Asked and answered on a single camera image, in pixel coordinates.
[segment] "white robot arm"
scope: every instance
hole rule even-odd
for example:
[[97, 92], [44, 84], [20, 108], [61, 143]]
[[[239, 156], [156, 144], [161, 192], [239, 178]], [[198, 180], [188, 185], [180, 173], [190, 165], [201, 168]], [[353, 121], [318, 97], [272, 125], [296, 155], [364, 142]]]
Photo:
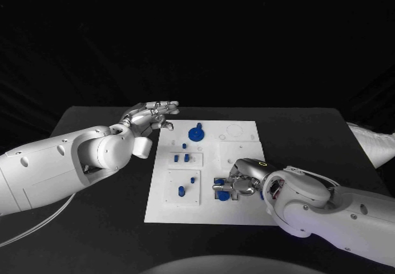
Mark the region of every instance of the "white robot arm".
[[155, 128], [172, 130], [164, 114], [175, 101], [136, 104], [118, 124], [96, 126], [25, 144], [0, 156], [0, 216], [41, 207], [126, 165], [131, 155], [146, 158]]
[[263, 161], [239, 159], [227, 182], [216, 191], [250, 196], [262, 192], [266, 212], [293, 236], [322, 237], [337, 248], [395, 267], [395, 199], [354, 190], [328, 178], [322, 183], [293, 167], [283, 170]]

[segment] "black table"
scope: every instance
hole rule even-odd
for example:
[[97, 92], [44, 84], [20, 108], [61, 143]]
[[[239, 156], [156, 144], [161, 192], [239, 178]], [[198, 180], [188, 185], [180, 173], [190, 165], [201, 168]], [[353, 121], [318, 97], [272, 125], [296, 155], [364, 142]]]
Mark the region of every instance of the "black table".
[[[71, 107], [51, 136], [118, 122], [126, 108]], [[299, 167], [342, 186], [390, 195], [351, 131], [331, 108], [180, 108], [168, 119], [254, 120], [265, 160]], [[57, 218], [0, 249], [0, 273], [139, 273], [200, 255], [250, 255], [296, 263], [325, 273], [395, 273], [338, 250], [318, 236], [301, 239], [279, 227], [143, 224], [158, 131], [148, 159], [82, 190]], [[1, 241], [38, 223], [54, 204], [2, 217]]]

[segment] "blue part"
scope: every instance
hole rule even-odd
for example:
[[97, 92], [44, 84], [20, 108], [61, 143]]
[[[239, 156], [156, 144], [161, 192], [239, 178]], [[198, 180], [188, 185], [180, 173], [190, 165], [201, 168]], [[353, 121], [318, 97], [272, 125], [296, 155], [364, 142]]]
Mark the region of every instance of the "blue part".
[[194, 142], [198, 142], [204, 138], [204, 132], [201, 130], [200, 123], [197, 123], [195, 127], [188, 130], [187, 137]]
[[230, 194], [227, 191], [217, 191], [217, 199], [218, 201], [226, 201], [230, 198]]
[[217, 179], [217, 180], [216, 180], [216, 184], [223, 185], [223, 184], [224, 184], [224, 181], [223, 181], [221, 179]]
[[182, 197], [184, 196], [184, 188], [180, 186], [178, 187], [178, 196]]

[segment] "white panel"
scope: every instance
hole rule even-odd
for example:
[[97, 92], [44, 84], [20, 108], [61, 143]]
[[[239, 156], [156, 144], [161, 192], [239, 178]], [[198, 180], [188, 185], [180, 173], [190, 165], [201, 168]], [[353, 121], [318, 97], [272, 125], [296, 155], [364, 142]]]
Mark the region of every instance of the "white panel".
[[[188, 161], [184, 161], [184, 155], [188, 155]], [[174, 155], [178, 155], [178, 161], [174, 162]], [[200, 168], [203, 166], [201, 153], [169, 153], [168, 155], [168, 168]]]
[[237, 159], [263, 160], [262, 145], [257, 142], [218, 142], [220, 168], [230, 171]]
[[[184, 187], [184, 196], [178, 196], [178, 187]], [[164, 204], [175, 206], [198, 206], [200, 204], [200, 171], [168, 170], [164, 183]]]
[[[145, 211], [145, 223], [187, 223], [187, 224], [242, 224], [242, 225], [276, 225], [265, 212], [266, 206], [259, 198], [259, 193], [250, 197], [239, 196], [237, 201], [224, 202], [214, 199], [211, 184], [213, 178], [226, 178], [229, 169], [221, 169], [221, 158], [256, 158], [265, 160], [259, 143], [257, 130], [253, 121], [204, 121], [204, 120], [169, 120], [174, 130], [159, 130], [158, 148], [155, 152], [152, 180]], [[201, 123], [204, 138], [198, 142], [188, 140], [187, 132]], [[218, 144], [229, 151], [218, 151]], [[198, 206], [181, 205], [165, 202], [168, 193], [167, 179], [175, 180], [177, 176], [168, 172], [180, 172], [185, 169], [172, 166], [172, 154], [177, 153], [178, 162], [182, 163], [181, 154], [201, 155], [201, 167], [193, 167], [187, 172], [200, 171], [200, 202]], [[190, 184], [188, 175], [181, 182]], [[177, 185], [174, 183], [171, 195], [177, 198]]]

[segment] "black curtain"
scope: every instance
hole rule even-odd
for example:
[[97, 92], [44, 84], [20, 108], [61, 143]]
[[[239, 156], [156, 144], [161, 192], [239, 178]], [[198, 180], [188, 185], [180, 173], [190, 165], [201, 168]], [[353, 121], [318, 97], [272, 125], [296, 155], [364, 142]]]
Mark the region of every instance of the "black curtain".
[[393, 1], [0, 1], [4, 150], [70, 106], [334, 107], [395, 131]]

